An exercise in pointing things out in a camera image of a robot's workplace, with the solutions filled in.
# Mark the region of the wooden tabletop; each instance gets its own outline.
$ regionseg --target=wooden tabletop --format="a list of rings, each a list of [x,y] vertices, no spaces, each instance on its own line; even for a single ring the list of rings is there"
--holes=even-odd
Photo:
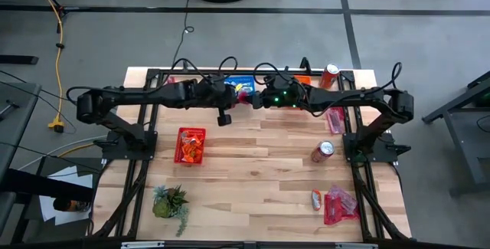
[[[125,87],[141,87],[146,67],[130,67]],[[372,70],[354,70],[357,87],[376,85]],[[195,76],[177,76],[176,80]],[[312,85],[318,78],[312,78]],[[263,88],[256,84],[257,90]],[[149,120],[151,107],[147,113]],[[120,106],[117,114],[135,123],[139,106]],[[139,221],[139,240],[213,241],[362,241],[359,221],[323,223],[323,209],[312,209],[311,192],[322,194],[337,185],[354,194],[350,165],[345,161],[341,135],[332,135],[325,118],[302,110],[261,109],[238,106],[227,111],[233,123],[219,127],[214,109],[158,110],[158,145],[150,162]],[[364,124],[379,112],[361,108]],[[186,167],[173,162],[179,127],[205,128],[202,165]],[[310,153],[323,139],[335,154],[316,164]],[[100,179],[93,220],[98,230],[120,203],[129,161],[116,160]],[[397,175],[388,164],[373,163],[378,201],[392,222],[410,236],[407,214]],[[180,221],[156,218],[152,213],[153,188],[182,184],[188,192],[188,227],[177,238]],[[374,223],[365,202],[371,233]],[[126,216],[129,228],[133,204]]]

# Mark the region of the potted succulent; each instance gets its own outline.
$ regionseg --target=potted succulent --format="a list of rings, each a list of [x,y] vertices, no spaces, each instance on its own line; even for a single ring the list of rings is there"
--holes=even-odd
[[[188,203],[185,200],[186,191],[181,190],[181,186],[175,188],[165,188],[164,185],[156,187],[153,192],[155,200],[153,202],[153,214],[157,218],[178,218],[181,224],[178,228],[177,237],[180,237],[187,227],[189,209],[184,206]]]

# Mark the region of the gray floor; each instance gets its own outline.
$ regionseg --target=gray floor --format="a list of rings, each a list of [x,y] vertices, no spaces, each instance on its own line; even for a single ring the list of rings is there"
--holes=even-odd
[[[185,0],[60,1],[74,5],[185,5]],[[0,3],[45,4],[44,0]],[[490,9],[489,3],[490,0],[349,0],[351,8],[380,9]],[[191,0],[190,6],[216,5]],[[225,6],[340,8],[341,4],[339,0],[245,0]],[[120,85],[129,66],[169,65],[183,18],[183,14],[70,14],[65,23],[67,48],[60,66],[65,89],[74,85]],[[352,21],[362,68],[375,69],[377,81],[382,84],[389,79],[393,64],[402,61],[403,73],[397,85],[416,99],[416,119],[393,129],[400,143],[413,147],[400,160],[413,236],[421,241],[488,247],[490,198],[449,197],[449,188],[468,180],[465,165],[456,155],[443,121],[426,126],[419,118],[461,93],[469,81],[490,68],[490,17],[354,16]],[[195,27],[195,32],[185,36],[179,56],[198,66],[216,66],[224,57],[234,55],[244,67],[261,61],[297,66],[306,56],[314,67],[333,62],[352,68],[341,15],[190,14],[188,24]],[[33,67],[2,65],[0,69],[56,92],[55,27],[54,16],[48,12],[1,11],[0,54],[32,54],[40,61]],[[64,113],[77,126],[77,134],[58,135],[48,130],[46,125],[54,111],[39,103],[21,144],[46,152],[105,133],[102,128],[77,123],[74,109],[68,104]],[[434,137],[437,143],[430,143]],[[78,154],[98,155],[96,150]],[[19,151],[12,167],[18,168],[35,157]],[[3,241],[8,234],[9,231],[2,236]]]

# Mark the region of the blue package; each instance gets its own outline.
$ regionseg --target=blue package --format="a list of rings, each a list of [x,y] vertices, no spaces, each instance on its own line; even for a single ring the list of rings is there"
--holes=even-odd
[[[237,93],[247,92],[251,94],[255,92],[255,81],[253,81],[252,76],[227,77],[224,83],[235,86]]]

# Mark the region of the soda can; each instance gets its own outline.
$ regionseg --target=soda can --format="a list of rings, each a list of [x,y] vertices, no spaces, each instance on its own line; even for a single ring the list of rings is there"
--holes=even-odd
[[[329,141],[321,141],[318,145],[313,149],[312,152],[312,161],[313,162],[324,162],[328,157],[334,154],[335,148],[334,144]]]
[[[322,79],[320,80],[320,87],[325,89],[330,89],[335,82],[340,70],[337,65],[329,64],[323,70]]]

